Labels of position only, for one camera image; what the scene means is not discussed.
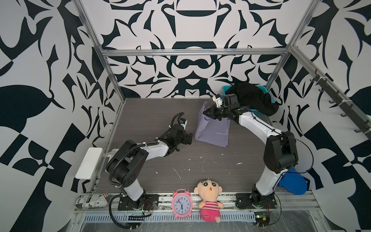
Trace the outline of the black garment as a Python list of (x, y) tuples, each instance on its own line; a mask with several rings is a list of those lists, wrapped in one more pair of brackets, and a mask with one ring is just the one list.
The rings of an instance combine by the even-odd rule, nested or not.
[(274, 115), (279, 108), (279, 104), (272, 101), (269, 93), (264, 93), (256, 85), (248, 82), (231, 86), (226, 92), (226, 95), (228, 94), (236, 94), (241, 106), (250, 106), (264, 113), (266, 116)]

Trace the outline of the lavender skirt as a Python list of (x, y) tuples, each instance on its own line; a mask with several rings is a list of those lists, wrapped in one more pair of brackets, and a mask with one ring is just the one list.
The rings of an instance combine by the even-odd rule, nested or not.
[(221, 121), (217, 119), (210, 119), (203, 114), (204, 110), (206, 109), (208, 109), (207, 102), (204, 102), (198, 114), (195, 139), (197, 141), (226, 148), (229, 142), (231, 121), (227, 118), (223, 118)]

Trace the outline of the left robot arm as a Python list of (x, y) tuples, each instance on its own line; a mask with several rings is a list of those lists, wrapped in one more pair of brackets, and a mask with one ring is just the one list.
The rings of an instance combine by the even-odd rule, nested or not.
[(183, 124), (169, 126), (168, 130), (154, 142), (135, 143), (127, 140), (109, 159), (106, 172), (108, 181), (128, 197), (129, 202), (138, 208), (145, 201), (146, 192), (140, 185), (138, 176), (146, 161), (162, 158), (178, 151), (178, 146), (191, 145), (192, 133), (187, 133)]

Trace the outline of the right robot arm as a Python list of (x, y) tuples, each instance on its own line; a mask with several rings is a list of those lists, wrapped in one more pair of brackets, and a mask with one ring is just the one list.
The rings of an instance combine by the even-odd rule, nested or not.
[(288, 131), (283, 132), (261, 121), (251, 109), (241, 106), (235, 94), (213, 97), (214, 104), (203, 114), (210, 119), (221, 121), (224, 118), (238, 123), (257, 136), (265, 145), (264, 171), (253, 186), (250, 204), (263, 208), (274, 197), (275, 187), (291, 168), (298, 163), (296, 139)]

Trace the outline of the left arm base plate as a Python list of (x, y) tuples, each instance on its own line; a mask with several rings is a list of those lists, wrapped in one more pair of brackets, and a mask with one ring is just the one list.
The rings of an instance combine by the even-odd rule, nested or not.
[(132, 200), (128, 196), (121, 196), (118, 204), (119, 211), (129, 211), (136, 209), (143, 209), (145, 211), (157, 208), (159, 202), (158, 194), (144, 193), (137, 201)]

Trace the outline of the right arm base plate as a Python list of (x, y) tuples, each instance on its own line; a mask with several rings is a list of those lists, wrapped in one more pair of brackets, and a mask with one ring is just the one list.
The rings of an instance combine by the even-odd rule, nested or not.
[(266, 209), (267, 207), (276, 209), (276, 206), (277, 201), (273, 193), (267, 196), (262, 196), (258, 192), (236, 194), (236, 207), (239, 209)]

